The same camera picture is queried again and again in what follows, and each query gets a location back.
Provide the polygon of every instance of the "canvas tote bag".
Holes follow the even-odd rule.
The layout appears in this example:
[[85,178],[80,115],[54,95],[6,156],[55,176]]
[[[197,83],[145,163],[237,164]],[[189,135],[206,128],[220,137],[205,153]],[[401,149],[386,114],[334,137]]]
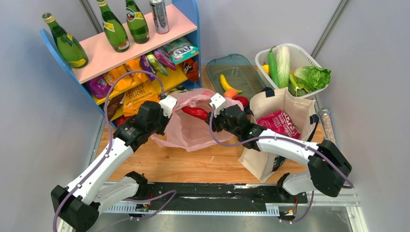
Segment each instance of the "canvas tote bag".
[[[319,117],[315,114],[315,101],[296,98],[289,93],[288,88],[267,89],[250,100],[250,110],[253,113],[251,121],[256,123],[261,117],[283,110],[301,134],[299,140],[310,142],[319,123]],[[285,160],[280,154],[247,148],[239,158],[239,162],[262,183],[269,179]]]

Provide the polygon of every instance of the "translucent tray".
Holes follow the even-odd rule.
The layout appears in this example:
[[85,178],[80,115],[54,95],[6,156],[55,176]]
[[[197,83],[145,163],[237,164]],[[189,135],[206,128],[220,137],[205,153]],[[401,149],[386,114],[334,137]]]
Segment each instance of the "translucent tray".
[[242,90],[239,95],[248,100],[265,88],[265,84],[249,60],[240,54],[230,54],[211,60],[206,65],[206,73],[220,95],[225,92],[220,84],[221,74],[225,75],[230,86]]

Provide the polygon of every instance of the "pink shelf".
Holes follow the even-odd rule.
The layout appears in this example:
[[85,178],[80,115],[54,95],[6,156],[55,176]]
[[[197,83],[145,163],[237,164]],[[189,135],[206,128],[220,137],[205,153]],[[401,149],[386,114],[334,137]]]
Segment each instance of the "pink shelf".
[[155,31],[152,13],[145,15],[145,19],[149,27],[149,41],[144,44],[135,43],[130,35],[127,24],[123,24],[130,41],[130,48],[126,52],[118,53],[114,51],[104,32],[81,41],[80,44],[83,46],[88,55],[89,63],[82,69],[73,69],[78,82],[83,84],[92,78],[119,66],[120,64],[137,58],[155,48],[197,30],[195,24],[193,24],[174,5],[168,5],[166,10],[170,30],[168,33],[163,35],[158,34]]

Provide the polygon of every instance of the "green glass bottle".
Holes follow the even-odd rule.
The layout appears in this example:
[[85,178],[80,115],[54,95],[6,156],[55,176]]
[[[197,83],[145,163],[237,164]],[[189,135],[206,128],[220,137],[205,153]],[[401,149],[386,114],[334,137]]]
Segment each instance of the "green glass bottle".
[[104,32],[111,46],[117,52],[125,52],[130,47],[128,35],[114,13],[110,10],[106,0],[97,0],[102,14]]
[[137,44],[146,43],[149,40],[148,24],[134,0],[125,0],[127,11],[127,24],[132,38]]
[[80,43],[62,28],[50,13],[43,15],[44,22],[50,27],[54,42],[63,58],[73,67],[80,69],[88,64],[88,57]]

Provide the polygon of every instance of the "red package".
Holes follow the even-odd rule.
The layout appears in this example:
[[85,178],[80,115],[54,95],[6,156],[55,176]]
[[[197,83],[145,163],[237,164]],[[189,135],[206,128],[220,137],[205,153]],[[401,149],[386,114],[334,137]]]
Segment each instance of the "red package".
[[199,66],[198,62],[193,62],[192,58],[180,63],[182,67],[182,71],[184,72],[185,76],[193,82],[197,82],[199,80]]
[[283,110],[278,110],[273,114],[262,117],[256,122],[278,134],[294,139],[299,139],[300,137],[300,133],[292,124],[291,118]]
[[129,116],[129,117],[121,116],[121,117],[117,118],[117,119],[116,119],[117,128],[118,128],[119,126],[121,126],[122,124],[124,124],[130,117],[131,117],[131,116]]

